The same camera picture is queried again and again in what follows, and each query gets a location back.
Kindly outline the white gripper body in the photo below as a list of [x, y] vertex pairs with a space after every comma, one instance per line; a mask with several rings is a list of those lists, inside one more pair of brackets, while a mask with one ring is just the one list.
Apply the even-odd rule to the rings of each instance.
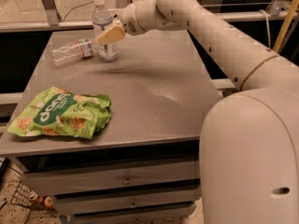
[[142, 35], [144, 33], [137, 20], [136, 9], [137, 4], [130, 4], [127, 7], [121, 8], [117, 13], [121, 26], [129, 35]]

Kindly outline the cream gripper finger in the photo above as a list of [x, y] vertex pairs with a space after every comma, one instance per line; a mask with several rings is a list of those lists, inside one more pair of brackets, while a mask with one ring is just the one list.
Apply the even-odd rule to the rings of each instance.
[[119, 24], [101, 27], [94, 26], [95, 41], [99, 45], [107, 45], [119, 41], [125, 37], [125, 29]]

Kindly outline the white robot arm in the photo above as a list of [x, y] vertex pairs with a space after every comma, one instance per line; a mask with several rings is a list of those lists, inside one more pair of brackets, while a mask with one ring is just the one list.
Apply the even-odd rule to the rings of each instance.
[[197, 0], [137, 1], [119, 18], [100, 44], [184, 28], [235, 85], [200, 134], [205, 224], [299, 224], [299, 67]]

